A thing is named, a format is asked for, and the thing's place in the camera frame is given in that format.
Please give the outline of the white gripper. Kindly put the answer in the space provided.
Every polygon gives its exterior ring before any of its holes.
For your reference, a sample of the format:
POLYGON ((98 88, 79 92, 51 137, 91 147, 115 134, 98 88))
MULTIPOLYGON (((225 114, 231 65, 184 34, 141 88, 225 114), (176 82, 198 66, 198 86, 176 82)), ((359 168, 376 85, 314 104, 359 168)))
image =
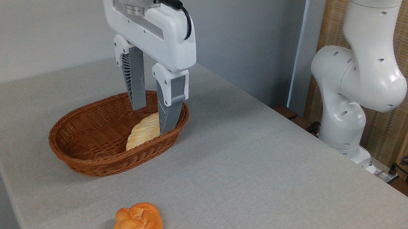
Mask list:
POLYGON ((126 13, 115 0, 103 0, 108 25, 116 31, 115 59, 122 69, 133 110, 146 106, 143 52, 157 62, 156 79, 160 134, 172 131, 189 95, 189 69, 196 63, 195 32, 186 40, 187 18, 181 11, 161 5, 143 17, 126 13))

